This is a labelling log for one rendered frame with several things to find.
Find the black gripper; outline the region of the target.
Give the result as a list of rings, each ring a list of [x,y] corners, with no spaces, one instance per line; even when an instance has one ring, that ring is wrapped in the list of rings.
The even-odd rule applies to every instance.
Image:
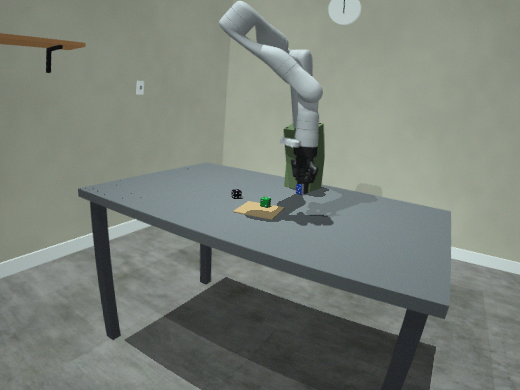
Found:
[[[295,177],[296,185],[303,183],[301,190],[302,195],[308,194],[309,184],[314,182],[318,172],[318,167],[314,166],[313,161],[313,158],[317,156],[317,148],[318,147],[303,146],[300,146],[300,148],[294,148],[294,155],[296,155],[296,159],[291,160],[292,173],[293,177]]]

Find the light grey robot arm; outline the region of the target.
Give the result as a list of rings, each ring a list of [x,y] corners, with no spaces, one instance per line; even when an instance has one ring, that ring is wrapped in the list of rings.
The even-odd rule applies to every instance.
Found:
[[[220,19],[219,25],[290,85],[295,139],[282,137],[280,144],[318,147],[318,103],[323,89],[313,78],[311,52],[288,49],[287,38],[243,1],[237,1]],[[257,43],[246,37],[254,26]]]

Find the green die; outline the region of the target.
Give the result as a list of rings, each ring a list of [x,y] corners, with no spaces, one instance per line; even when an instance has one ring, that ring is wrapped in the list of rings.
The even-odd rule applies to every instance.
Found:
[[[271,206],[271,198],[269,197],[262,197],[260,200],[260,206],[262,207],[269,207]]]

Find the black die with white pips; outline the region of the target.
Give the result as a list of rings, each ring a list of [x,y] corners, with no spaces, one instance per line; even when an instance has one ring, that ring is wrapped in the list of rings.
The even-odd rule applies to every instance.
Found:
[[[232,190],[232,198],[234,199],[241,199],[242,191],[239,189]]]

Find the beige square mat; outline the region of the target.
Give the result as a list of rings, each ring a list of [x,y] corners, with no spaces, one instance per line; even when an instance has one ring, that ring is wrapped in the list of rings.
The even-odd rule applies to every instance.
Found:
[[[233,212],[273,220],[283,209],[274,205],[266,208],[260,206],[260,203],[248,201]]]

